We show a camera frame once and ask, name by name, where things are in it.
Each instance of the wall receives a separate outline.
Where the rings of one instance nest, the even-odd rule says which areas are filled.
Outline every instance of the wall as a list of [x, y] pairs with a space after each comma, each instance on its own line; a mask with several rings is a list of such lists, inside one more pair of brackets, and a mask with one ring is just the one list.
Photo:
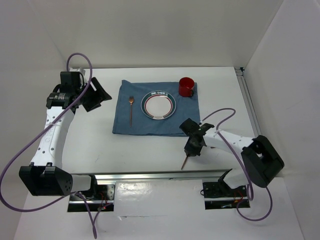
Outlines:
[[[0, 3], [0, 170], [43, 129], [46, 99], [60, 80], [64, 61], [26, 0]], [[1, 188], [5, 199], [22, 208], [27, 189], [18, 171], [28, 165], [34, 145], [14, 163]], [[2, 239], [13, 239], [21, 214], [0, 203]]]
[[243, 67], [282, 1], [29, 0], [64, 58], [99, 68]]
[[244, 72], [262, 133], [285, 161], [306, 240], [319, 238], [319, 22], [318, 1], [284, 0]]

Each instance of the white plate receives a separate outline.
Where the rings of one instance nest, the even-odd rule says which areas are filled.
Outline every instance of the white plate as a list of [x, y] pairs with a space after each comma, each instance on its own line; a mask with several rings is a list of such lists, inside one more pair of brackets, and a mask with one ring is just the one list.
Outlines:
[[143, 97], [141, 110], [151, 119], [167, 119], [175, 112], [176, 101], [168, 92], [152, 91]]

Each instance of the blue cloth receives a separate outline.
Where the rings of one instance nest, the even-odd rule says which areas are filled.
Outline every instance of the blue cloth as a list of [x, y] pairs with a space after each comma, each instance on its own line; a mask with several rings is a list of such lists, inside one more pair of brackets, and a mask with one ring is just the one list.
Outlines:
[[[197, 83], [194, 85], [194, 95], [192, 97], [180, 96], [178, 89], [178, 82], [130, 83], [127, 80], [122, 80], [112, 132], [125, 135], [185, 136], [179, 126], [186, 119], [191, 118], [196, 123], [200, 122]], [[164, 91], [174, 97], [176, 109], [170, 117], [155, 120], [142, 112], [142, 98], [152, 91]], [[134, 96], [132, 127], [130, 127], [129, 96]]]

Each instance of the copper fork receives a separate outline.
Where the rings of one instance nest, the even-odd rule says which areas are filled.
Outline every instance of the copper fork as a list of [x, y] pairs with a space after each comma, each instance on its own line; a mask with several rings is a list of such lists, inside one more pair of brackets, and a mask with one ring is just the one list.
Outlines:
[[134, 96], [129, 97], [129, 103], [130, 103], [130, 128], [132, 126], [132, 104], [134, 103], [135, 99]]

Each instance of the mug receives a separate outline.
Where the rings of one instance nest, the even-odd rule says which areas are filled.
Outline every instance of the mug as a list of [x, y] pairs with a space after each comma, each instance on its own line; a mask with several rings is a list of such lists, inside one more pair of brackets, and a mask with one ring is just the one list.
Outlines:
[[179, 81], [179, 94], [182, 97], [192, 97], [194, 93], [195, 81], [190, 77], [183, 77]]

